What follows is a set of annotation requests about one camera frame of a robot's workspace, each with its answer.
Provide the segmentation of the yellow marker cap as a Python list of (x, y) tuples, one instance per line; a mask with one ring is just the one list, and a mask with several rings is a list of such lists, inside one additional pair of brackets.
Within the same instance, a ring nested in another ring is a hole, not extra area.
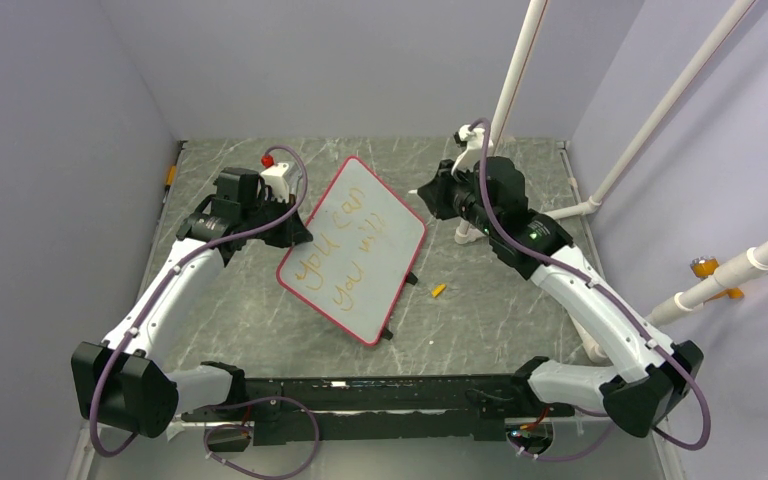
[(437, 285), (432, 291), (431, 295), (433, 298), (437, 298), (439, 295), (441, 295), (447, 288), (446, 284), (439, 284)]

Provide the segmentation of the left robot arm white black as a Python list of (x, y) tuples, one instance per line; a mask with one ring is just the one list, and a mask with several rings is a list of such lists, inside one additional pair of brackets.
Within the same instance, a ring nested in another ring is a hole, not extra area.
[(245, 411), (242, 369), (204, 362), (165, 372), (161, 365), (194, 304), (248, 241), (276, 248), (311, 241), (297, 212), (306, 183), (303, 169), (286, 162), (218, 174), (214, 193), (183, 220), (163, 267), (131, 311), (101, 342), (82, 342), (74, 351), (71, 368), (86, 420), (155, 438), (175, 416), (202, 407), (224, 420)]

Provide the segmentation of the whiteboard with red frame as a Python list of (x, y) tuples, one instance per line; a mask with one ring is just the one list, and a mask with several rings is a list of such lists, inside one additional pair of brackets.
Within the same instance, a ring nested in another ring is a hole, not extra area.
[(425, 240), (425, 221), (351, 156), (306, 227), (313, 239), (287, 252), (278, 283), (360, 343), (377, 344)]

